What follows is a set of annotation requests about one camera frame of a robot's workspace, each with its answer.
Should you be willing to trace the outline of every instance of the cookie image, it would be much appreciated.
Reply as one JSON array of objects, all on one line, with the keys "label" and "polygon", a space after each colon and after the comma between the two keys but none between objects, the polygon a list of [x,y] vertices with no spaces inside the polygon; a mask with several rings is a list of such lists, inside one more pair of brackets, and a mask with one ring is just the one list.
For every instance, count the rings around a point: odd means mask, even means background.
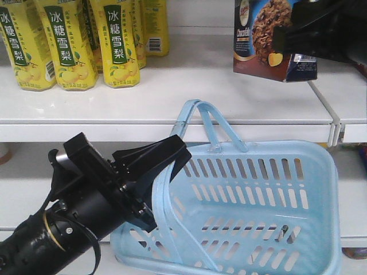
[{"label": "cookie image", "polygon": [[289,27],[292,7],[287,0],[270,0],[258,13],[252,28],[252,43],[261,63],[269,65],[269,55],[275,53],[272,37],[275,26]]}]

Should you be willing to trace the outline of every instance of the brand logo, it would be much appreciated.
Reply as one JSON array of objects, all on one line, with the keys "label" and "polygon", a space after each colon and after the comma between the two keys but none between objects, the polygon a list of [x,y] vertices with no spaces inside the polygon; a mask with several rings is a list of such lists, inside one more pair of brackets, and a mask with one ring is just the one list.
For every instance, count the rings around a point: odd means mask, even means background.
[{"label": "brand logo", "polygon": [[242,0],[240,5],[240,21],[242,26],[246,26],[248,22],[249,10],[248,0]]},{"label": "brand logo", "polygon": [[237,37],[248,37],[250,36],[250,28],[247,27],[244,30],[237,29]]}]

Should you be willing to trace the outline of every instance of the store shelf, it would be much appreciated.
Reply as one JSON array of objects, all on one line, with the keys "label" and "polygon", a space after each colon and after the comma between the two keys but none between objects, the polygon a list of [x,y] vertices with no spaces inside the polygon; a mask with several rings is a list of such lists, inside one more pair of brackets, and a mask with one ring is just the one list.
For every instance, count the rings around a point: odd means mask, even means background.
[{"label": "store shelf", "polygon": [[358,151],[332,152],[339,173],[339,214],[342,245],[367,247],[367,171]]},{"label": "store shelf", "polygon": [[[116,150],[143,143],[94,143],[107,159]],[[42,205],[50,189],[48,151],[61,143],[13,143],[13,158],[0,166],[0,241]],[[333,152],[339,171],[339,213],[343,247],[367,247],[367,173],[358,153]]]},{"label": "store shelf", "polygon": [[[329,141],[333,119],[307,82],[233,73],[232,62],[232,36],[173,35],[170,54],[149,58],[139,85],[112,89],[100,76],[85,92],[23,91],[2,65],[0,142],[61,142],[81,131],[91,141],[153,142],[194,98],[213,103],[244,140]],[[201,123],[198,116],[193,123]],[[186,140],[205,141],[201,128]]]},{"label": "store shelf", "polygon": [[318,79],[310,85],[339,124],[341,141],[367,142],[367,79],[352,65],[318,60]]},{"label": "store shelf", "polygon": [[[102,259],[96,275],[153,275],[152,272],[139,270],[125,266],[117,262],[109,244],[102,244]],[[87,251],[83,256],[71,263],[59,275],[88,274],[93,269],[93,251]],[[342,269],[339,275],[361,275],[367,270],[367,260],[352,260],[345,256],[342,257]]]}]

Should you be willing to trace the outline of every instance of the light blue basket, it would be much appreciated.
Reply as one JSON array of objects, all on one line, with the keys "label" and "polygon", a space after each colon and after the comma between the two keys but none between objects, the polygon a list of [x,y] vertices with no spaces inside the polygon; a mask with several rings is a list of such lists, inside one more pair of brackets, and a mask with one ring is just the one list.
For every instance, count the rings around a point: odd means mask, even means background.
[{"label": "light blue basket", "polygon": [[[169,183],[153,184],[158,228],[125,223],[112,233],[116,258],[157,274],[332,275],[340,270],[337,170],[304,141],[243,143],[211,104],[188,101],[172,135],[198,108],[210,143]],[[218,142],[210,114],[232,142]]]}]

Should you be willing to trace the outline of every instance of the black object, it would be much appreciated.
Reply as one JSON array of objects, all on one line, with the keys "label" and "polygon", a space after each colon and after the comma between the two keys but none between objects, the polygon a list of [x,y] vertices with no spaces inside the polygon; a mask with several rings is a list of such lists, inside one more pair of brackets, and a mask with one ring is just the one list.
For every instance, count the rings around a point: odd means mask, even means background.
[{"label": "black object", "polygon": [[366,0],[302,0],[291,20],[274,28],[277,52],[367,65]]},{"label": "black object", "polygon": [[[34,215],[0,243],[1,275],[56,274],[90,247],[95,268],[98,241],[123,222],[146,231],[156,227],[151,211],[154,178],[175,161],[173,179],[191,158],[185,143],[171,136],[151,145],[116,151],[105,160],[83,133],[51,150],[51,191]],[[56,201],[46,210],[49,202]]]}]

